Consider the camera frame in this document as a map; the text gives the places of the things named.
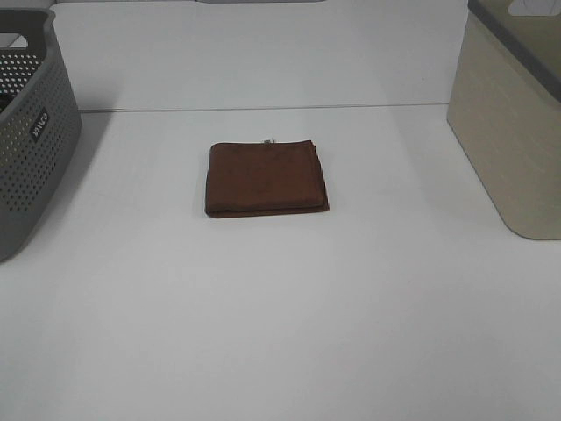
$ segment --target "storage bin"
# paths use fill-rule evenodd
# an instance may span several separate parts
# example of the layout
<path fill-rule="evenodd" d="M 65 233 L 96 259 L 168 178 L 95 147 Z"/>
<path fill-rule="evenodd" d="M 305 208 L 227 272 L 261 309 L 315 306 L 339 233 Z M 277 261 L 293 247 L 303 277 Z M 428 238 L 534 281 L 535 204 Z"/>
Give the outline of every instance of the storage bin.
<path fill-rule="evenodd" d="M 53 29 L 54 13 L 0 9 L 0 32 L 25 48 L 0 49 L 0 260 L 29 236 L 60 183 L 82 121 Z"/>
<path fill-rule="evenodd" d="M 470 0 L 448 121 L 505 224 L 561 239 L 561 15 Z"/>

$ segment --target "folded brown towel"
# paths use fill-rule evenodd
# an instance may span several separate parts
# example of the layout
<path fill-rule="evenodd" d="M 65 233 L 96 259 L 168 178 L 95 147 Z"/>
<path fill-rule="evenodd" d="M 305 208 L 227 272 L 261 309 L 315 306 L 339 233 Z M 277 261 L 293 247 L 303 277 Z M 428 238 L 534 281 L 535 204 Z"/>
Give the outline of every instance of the folded brown towel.
<path fill-rule="evenodd" d="M 206 213 L 212 218 L 327 211 L 316 147 L 219 143 L 210 149 Z"/>

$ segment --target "basket label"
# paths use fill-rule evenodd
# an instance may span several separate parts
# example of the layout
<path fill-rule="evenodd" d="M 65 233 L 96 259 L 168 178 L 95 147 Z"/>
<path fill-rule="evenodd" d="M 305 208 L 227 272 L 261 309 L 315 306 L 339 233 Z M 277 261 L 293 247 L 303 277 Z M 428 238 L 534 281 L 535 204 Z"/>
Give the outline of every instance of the basket label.
<path fill-rule="evenodd" d="M 46 112 L 46 108 L 43 107 L 43 110 L 41 110 L 41 112 L 39 113 L 39 116 L 35 120 L 35 123 L 33 123 L 32 129 L 29 131 L 29 134 L 32 135 L 33 140 L 35 140 L 35 143 L 37 143 L 41 138 L 41 135 L 45 131 L 45 127 L 50 119 L 51 118 L 49 117 L 49 113 Z"/>

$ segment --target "gray basket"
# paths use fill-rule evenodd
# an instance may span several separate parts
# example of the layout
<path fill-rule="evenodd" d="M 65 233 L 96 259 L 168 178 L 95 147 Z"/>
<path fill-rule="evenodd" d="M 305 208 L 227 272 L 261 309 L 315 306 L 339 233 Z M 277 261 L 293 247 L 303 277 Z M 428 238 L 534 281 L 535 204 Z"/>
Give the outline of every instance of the gray basket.
<path fill-rule="evenodd" d="M 0 32 L 28 44 L 0 49 L 0 260 L 25 243 L 82 129 L 53 20 L 49 10 L 0 9 Z"/>

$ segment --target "beige bin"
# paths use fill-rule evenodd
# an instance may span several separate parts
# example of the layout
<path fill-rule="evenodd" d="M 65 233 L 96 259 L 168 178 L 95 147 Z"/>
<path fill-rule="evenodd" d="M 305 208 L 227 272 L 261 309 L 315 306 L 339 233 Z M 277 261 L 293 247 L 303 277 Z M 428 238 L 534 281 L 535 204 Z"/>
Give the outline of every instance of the beige bin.
<path fill-rule="evenodd" d="M 505 224 L 561 239 L 561 15 L 470 0 L 448 121 Z"/>

